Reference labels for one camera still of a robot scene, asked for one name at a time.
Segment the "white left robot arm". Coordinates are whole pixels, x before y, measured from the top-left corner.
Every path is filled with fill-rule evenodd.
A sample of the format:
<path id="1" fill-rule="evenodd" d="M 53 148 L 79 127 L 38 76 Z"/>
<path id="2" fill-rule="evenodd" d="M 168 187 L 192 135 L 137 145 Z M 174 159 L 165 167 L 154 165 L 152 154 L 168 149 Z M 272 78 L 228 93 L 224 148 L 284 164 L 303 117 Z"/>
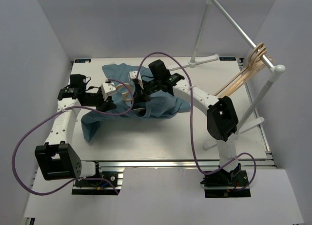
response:
<path id="1" fill-rule="evenodd" d="M 86 177 L 94 186 L 103 180 L 103 173 L 95 161 L 82 161 L 71 146 L 78 114 L 82 106 L 95 107 L 100 112 L 116 108 L 112 95 L 117 90 L 106 80 L 96 93 L 87 91 L 87 77 L 70 76 L 70 83 L 58 94 L 58 111 L 50 134 L 43 145 L 35 149 L 35 157 L 45 180 Z"/>

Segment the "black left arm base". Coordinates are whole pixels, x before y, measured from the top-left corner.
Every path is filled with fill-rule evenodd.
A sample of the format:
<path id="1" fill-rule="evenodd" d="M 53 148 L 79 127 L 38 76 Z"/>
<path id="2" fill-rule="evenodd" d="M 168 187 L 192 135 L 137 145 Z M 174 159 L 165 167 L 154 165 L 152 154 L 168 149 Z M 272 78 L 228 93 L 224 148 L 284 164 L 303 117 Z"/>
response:
<path id="1" fill-rule="evenodd" d="M 94 176 L 88 176 L 91 180 L 84 179 L 73 183 L 72 195 L 118 195 L 122 187 L 124 169 L 104 167 L 99 164 L 96 169 Z"/>

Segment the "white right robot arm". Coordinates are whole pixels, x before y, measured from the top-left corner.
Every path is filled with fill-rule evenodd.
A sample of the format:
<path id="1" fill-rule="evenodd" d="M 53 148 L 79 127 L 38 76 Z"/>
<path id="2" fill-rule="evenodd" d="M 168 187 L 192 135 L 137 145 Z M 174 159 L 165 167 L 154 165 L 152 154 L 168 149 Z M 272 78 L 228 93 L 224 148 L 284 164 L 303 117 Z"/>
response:
<path id="1" fill-rule="evenodd" d="M 160 59 L 149 64 L 152 80 L 144 81 L 140 71 L 131 71 L 129 80 L 135 85 L 135 100 L 145 101 L 151 94 L 163 91 L 175 97 L 184 99 L 191 108 L 198 108 L 207 118 L 207 130 L 216 140 L 219 154 L 219 171 L 221 182 L 232 185 L 237 181 L 237 173 L 241 171 L 234 143 L 237 131 L 238 117 L 232 100 L 225 96 L 219 98 L 210 95 L 191 84 L 188 75 L 170 73 Z"/>

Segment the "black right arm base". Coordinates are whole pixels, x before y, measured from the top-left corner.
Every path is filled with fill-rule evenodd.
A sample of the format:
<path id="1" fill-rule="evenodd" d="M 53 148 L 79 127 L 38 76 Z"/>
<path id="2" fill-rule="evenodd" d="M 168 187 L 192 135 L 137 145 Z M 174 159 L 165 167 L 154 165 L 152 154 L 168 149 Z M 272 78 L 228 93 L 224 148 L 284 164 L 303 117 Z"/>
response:
<path id="1" fill-rule="evenodd" d="M 250 198 L 249 179 L 245 170 L 241 170 L 231 181 L 223 178 L 219 172 L 204 176 L 200 182 L 205 198 Z"/>

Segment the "blue t shirt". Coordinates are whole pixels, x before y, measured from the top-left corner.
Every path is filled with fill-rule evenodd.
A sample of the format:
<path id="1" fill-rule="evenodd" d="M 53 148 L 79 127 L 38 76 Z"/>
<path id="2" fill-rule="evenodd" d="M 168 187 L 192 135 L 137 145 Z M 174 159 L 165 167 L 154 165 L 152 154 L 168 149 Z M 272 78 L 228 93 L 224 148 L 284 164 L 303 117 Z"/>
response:
<path id="1" fill-rule="evenodd" d="M 107 78 L 117 79 L 122 82 L 129 81 L 129 72 L 138 70 L 138 66 L 122 64 L 103 65 L 102 71 Z M 172 96 L 163 91 L 152 94 L 151 100 L 134 105 L 134 108 L 144 108 L 142 114 L 137 114 L 135 111 L 129 111 L 125 115 L 111 116 L 99 114 L 90 111 L 81 118 L 81 127 L 83 138 L 86 142 L 90 142 L 101 125 L 111 124 L 113 120 L 120 118 L 138 118 L 141 120 L 156 118 L 170 119 L 177 113 L 188 113 L 190 111 L 190 103 Z"/>

